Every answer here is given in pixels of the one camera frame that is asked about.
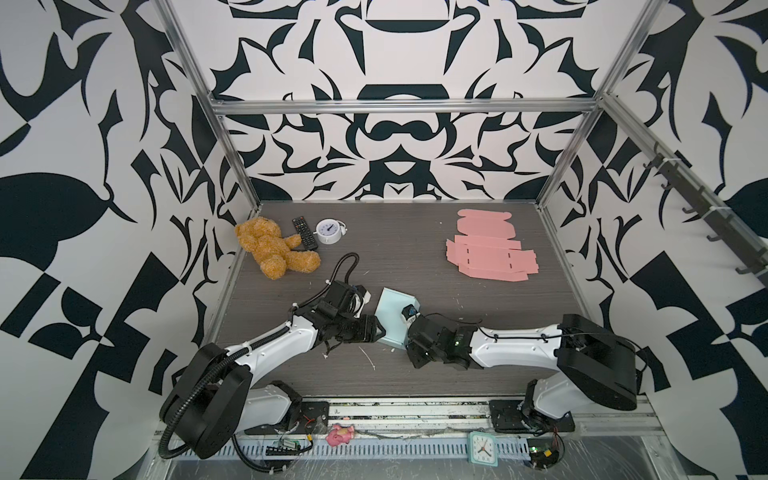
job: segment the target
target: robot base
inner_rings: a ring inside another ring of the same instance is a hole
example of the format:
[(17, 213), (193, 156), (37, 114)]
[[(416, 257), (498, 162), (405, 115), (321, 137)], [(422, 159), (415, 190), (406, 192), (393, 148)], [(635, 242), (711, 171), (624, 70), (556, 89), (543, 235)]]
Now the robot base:
[[(525, 423), (525, 416), (520, 409), (522, 400), (491, 400), (488, 406), (491, 409), (491, 423), (499, 433), (533, 433), (532, 428)], [(571, 413), (566, 413), (559, 420), (551, 420), (560, 433), (573, 432), (576, 429)]]

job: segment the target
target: zip tie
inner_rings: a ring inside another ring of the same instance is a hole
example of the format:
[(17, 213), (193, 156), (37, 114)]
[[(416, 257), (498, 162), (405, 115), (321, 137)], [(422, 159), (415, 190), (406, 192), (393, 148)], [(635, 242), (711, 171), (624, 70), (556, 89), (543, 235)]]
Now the zip tie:
[(248, 353), (251, 353), (253, 351), (253, 347), (251, 347), (250, 343), (248, 342), (243, 342), (240, 344), (240, 346), (242, 346), (245, 349), (248, 349)]
[(706, 213), (701, 216), (701, 218), (707, 218), (707, 215), (711, 214), (715, 210), (731, 210), (730, 207), (715, 207), (714, 205), (712, 207), (709, 207)]

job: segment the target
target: light blue box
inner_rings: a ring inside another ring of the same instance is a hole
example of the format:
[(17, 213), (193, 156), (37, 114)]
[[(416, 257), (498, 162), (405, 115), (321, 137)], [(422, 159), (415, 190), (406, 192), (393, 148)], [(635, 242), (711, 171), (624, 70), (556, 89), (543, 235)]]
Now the light blue box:
[(413, 305), (418, 310), (419, 301), (413, 295), (384, 288), (379, 305), (376, 306), (376, 318), (386, 330), (386, 335), (379, 339), (381, 343), (397, 349), (406, 349), (406, 334), (408, 326), (402, 318), (402, 309)]

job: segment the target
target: teddy bear leg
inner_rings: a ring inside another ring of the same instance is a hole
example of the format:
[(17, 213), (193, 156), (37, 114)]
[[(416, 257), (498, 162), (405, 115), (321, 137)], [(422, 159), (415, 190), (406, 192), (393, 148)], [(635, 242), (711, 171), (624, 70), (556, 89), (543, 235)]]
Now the teddy bear leg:
[(317, 252), (294, 252), (285, 254), (286, 264), (289, 269), (301, 273), (312, 273), (320, 266), (320, 255)]
[(259, 266), (267, 278), (277, 280), (286, 272), (286, 261), (280, 255), (272, 255), (262, 261)]

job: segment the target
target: black remote control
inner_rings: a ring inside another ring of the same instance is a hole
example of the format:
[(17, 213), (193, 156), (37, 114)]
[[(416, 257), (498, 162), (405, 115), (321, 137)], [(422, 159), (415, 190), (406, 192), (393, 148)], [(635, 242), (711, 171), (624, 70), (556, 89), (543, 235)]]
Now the black remote control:
[(296, 231), (301, 235), (301, 243), (304, 244), (304, 248), (307, 250), (317, 250), (317, 240), (310, 230), (310, 226), (307, 225), (304, 217), (298, 217), (291, 220), (293, 226), (296, 227)]

